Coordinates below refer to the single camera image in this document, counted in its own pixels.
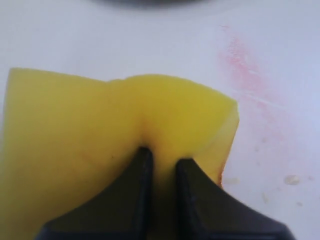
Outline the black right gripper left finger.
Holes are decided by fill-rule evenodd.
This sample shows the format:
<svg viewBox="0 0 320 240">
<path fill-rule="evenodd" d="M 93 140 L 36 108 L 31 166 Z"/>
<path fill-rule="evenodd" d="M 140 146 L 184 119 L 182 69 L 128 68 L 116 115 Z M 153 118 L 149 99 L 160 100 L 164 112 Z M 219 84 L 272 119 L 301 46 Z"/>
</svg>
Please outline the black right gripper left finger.
<svg viewBox="0 0 320 240">
<path fill-rule="evenodd" d="M 152 202 L 153 155 L 140 148 L 97 196 L 46 223 L 38 240 L 145 240 Z"/>
</svg>

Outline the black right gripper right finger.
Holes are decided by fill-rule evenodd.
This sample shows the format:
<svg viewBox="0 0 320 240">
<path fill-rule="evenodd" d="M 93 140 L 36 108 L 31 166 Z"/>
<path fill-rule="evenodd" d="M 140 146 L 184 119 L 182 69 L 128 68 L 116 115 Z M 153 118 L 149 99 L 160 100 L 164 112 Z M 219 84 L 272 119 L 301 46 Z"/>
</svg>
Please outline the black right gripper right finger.
<svg viewBox="0 0 320 240">
<path fill-rule="evenodd" d="M 176 164 L 178 239 L 293 240 L 283 223 L 241 203 L 217 186 L 193 159 Z"/>
</svg>

